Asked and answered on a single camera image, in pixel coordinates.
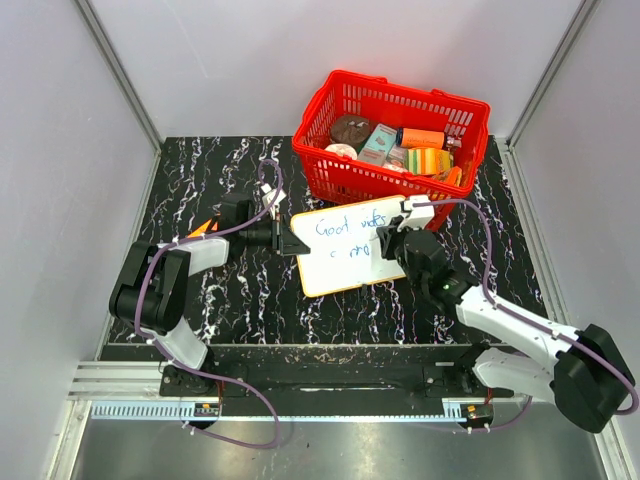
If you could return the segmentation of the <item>white board yellow frame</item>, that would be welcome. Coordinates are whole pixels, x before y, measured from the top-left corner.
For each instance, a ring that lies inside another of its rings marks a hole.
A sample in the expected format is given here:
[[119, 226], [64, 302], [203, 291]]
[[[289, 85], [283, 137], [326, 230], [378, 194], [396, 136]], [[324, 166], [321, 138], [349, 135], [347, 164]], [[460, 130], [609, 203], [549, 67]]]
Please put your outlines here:
[[291, 229], [310, 248], [297, 257], [302, 289], [313, 298], [402, 278], [381, 255], [376, 229], [401, 213], [402, 196], [336, 206], [292, 217]]

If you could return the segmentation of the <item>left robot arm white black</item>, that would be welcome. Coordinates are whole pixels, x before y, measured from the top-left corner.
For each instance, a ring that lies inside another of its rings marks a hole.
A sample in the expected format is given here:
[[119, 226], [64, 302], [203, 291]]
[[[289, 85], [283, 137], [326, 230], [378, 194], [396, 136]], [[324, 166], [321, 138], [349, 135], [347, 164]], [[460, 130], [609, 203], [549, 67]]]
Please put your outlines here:
[[311, 252], [279, 213], [281, 196], [268, 193], [258, 206], [247, 195], [230, 194], [218, 213], [178, 244], [134, 242], [109, 300], [110, 314], [153, 340], [183, 370], [182, 384], [195, 395], [217, 381], [214, 356], [184, 317], [190, 277], [239, 259], [249, 247], [281, 256]]

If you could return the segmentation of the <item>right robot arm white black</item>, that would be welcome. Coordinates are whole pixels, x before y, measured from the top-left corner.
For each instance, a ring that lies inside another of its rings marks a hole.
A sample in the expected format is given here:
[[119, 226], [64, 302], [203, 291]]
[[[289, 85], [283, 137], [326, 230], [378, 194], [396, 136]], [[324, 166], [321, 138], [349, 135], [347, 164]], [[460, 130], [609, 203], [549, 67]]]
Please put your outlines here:
[[453, 269], [435, 235], [395, 224], [377, 228], [383, 259], [396, 262], [411, 288], [439, 313], [515, 348], [474, 346], [461, 359], [456, 387], [468, 396], [505, 389], [553, 404], [575, 426], [601, 432], [614, 416], [639, 408], [634, 377], [613, 337], [540, 317]]

